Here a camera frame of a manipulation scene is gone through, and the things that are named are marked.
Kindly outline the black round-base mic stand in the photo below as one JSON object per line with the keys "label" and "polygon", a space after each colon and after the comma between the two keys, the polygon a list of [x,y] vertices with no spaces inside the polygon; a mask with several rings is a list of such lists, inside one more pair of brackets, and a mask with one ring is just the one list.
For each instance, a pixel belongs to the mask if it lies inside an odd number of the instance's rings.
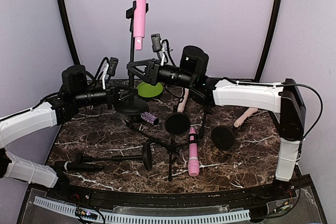
{"label": "black round-base mic stand", "polygon": [[[134,12],[136,9],[136,1],[133,1],[132,7],[126,11],[126,19],[130,20],[130,60],[129,63],[134,62],[135,53],[135,39],[133,37],[133,22],[134,22]],[[140,115],[147,112],[149,109],[148,104],[138,99],[138,90],[134,87],[134,74],[128,71],[128,94],[126,95],[126,100],[121,103],[121,108],[119,112],[125,115]]]}

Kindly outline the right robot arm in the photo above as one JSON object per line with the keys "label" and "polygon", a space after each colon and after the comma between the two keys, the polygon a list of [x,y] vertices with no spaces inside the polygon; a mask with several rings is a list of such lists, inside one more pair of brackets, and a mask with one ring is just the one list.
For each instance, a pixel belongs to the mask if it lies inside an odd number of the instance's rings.
{"label": "right robot arm", "polygon": [[268,188],[273,200],[288,191],[299,157],[299,144],[304,139],[306,106],[293,79],[285,82],[254,83],[230,78],[206,76],[209,56],[201,48],[185,46],[180,65],[162,65],[157,59],[130,62],[127,69],[145,83],[158,82],[187,88],[189,95],[204,106],[243,106],[278,113],[272,117],[280,136],[280,150],[275,173],[276,182]]}

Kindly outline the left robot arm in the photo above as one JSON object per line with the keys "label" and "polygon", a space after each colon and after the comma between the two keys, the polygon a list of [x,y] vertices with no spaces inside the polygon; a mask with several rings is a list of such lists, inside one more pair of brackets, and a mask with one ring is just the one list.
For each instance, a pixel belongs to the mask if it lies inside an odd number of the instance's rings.
{"label": "left robot arm", "polygon": [[18,157],[5,148],[15,140],[42,129],[70,121],[84,106],[105,104],[118,109],[121,104],[136,96],[136,88],[110,82],[98,85],[83,65],[74,65],[61,74],[62,86],[58,92],[47,95],[34,107],[1,118],[1,177],[53,188],[63,201],[74,197],[74,189],[50,166],[36,164]]}

